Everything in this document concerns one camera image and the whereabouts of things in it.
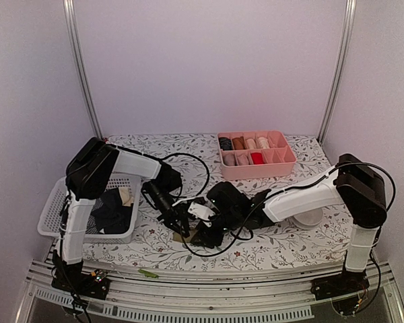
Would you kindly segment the olive green underwear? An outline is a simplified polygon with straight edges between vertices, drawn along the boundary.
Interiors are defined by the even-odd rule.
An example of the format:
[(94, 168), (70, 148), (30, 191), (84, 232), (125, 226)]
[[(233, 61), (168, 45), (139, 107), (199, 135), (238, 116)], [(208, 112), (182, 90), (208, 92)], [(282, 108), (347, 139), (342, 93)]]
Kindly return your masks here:
[(190, 227), (186, 230), (181, 227), (177, 232), (172, 234), (172, 240), (180, 243), (187, 243), (192, 246), (202, 246), (202, 240), (200, 239), (199, 230), (196, 227)]

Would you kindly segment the grey striped underwear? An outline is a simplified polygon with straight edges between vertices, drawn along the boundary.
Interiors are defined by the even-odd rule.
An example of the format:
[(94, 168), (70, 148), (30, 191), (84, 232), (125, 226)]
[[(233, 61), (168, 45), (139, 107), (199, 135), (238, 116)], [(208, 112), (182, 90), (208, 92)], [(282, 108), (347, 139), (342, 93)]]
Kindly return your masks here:
[(96, 218), (91, 215), (88, 218), (86, 234), (98, 234), (98, 229), (96, 226)]

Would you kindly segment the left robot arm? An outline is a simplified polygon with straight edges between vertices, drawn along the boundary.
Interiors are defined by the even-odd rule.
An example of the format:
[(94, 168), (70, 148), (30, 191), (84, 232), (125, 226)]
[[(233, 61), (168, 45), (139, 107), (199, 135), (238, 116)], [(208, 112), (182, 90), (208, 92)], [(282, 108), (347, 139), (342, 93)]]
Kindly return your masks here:
[(159, 158), (105, 143), (92, 137), (69, 162), (65, 171), (68, 202), (61, 227), (61, 259), (67, 264), (82, 261), (83, 241), (96, 199), (105, 191), (113, 173), (153, 180), (160, 190), (182, 186), (181, 175)]

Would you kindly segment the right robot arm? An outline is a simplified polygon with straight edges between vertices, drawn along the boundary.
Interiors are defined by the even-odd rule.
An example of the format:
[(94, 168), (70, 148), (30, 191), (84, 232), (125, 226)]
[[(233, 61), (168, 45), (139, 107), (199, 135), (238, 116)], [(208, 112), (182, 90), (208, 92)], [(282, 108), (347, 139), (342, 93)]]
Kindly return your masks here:
[(267, 189), (248, 198), (231, 182), (219, 182), (206, 199), (216, 209), (213, 222), (201, 234), (202, 245), (221, 244), (223, 235), (245, 227), (249, 230), (305, 215), (332, 205), (345, 205), (353, 219), (345, 270), (335, 278), (335, 288), (349, 293), (360, 284), (360, 273), (393, 205), (386, 200), (384, 179), (390, 174), (380, 166), (363, 162), (346, 153), (322, 174), (280, 189)]

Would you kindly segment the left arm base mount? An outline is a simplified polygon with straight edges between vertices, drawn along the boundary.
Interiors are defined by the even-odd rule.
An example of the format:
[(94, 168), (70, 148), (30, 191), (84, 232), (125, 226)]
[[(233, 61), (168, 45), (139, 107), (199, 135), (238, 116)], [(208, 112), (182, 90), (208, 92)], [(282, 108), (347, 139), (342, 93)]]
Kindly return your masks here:
[(54, 259), (55, 273), (51, 286), (75, 296), (85, 296), (105, 300), (109, 292), (110, 279), (108, 272), (95, 269), (91, 273), (83, 273), (83, 262), (67, 264), (65, 261)]

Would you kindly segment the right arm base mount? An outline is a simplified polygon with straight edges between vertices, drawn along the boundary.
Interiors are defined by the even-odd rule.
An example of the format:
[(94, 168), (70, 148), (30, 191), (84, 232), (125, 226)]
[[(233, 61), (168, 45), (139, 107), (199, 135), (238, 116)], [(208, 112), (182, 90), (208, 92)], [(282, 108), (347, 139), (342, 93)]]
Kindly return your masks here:
[(322, 300), (365, 291), (369, 286), (366, 271), (355, 273), (343, 269), (339, 274), (312, 280), (310, 292), (316, 300)]

